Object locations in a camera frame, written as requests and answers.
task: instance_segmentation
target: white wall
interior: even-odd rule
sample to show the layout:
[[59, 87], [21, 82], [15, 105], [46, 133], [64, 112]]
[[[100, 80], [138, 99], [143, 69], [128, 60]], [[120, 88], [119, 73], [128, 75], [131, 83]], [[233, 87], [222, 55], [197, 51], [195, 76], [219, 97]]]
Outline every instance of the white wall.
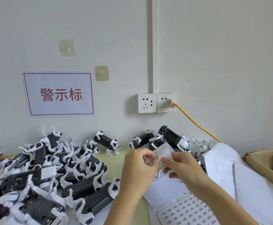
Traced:
[[[0, 0], [0, 146], [14, 154], [54, 126], [127, 146], [146, 129], [209, 137], [177, 110], [138, 114], [151, 93], [151, 0]], [[273, 148], [273, 0], [159, 0], [159, 92], [240, 154]], [[58, 41], [72, 39], [75, 57]], [[30, 118], [23, 70], [92, 70], [96, 117]]]

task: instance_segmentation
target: cardboard box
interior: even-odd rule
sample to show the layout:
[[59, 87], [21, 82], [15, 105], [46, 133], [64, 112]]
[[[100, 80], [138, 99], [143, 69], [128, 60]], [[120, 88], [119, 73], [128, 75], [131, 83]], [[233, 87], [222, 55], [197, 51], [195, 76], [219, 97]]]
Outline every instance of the cardboard box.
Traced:
[[248, 152], [243, 159], [248, 166], [273, 183], [273, 149]]

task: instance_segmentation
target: electrical outlet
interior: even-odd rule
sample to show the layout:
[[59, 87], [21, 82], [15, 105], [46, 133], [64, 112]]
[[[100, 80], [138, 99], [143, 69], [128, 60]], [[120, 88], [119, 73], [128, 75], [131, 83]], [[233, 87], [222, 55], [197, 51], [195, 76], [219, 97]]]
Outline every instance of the electrical outlet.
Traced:
[[169, 106], [168, 99], [175, 99], [175, 93], [157, 94], [157, 113], [175, 111], [175, 108], [171, 108], [171, 106]]
[[156, 94], [138, 94], [139, 113], [156, 113]]

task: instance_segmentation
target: yellow table surface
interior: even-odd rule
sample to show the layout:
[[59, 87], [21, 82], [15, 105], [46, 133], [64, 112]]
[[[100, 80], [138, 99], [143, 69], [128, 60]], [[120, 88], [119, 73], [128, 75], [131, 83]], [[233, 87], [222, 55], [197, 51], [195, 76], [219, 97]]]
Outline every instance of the yellow table surface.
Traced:
[[[121, 178], [123, 162], [125, 154], [132, 151], [130, 148], [125, 148], [120, 150], [119, 155], [114, 155], [113, 151], [111, 152], [112, 157], [110, 158], [105, 150], [100, 150], [96, 155], [96, 158], [104, 162], [106, 166], [110, 166], [109, 172], [107, 174], [107, 179], [112, 181], [113, 177]], [[149, 213], [147, 208], [147, 202], [144, 197], [139, 201], [136, 211], [134, 213], [134, 218], [132, 220], [133, 225], [150, 225]]]

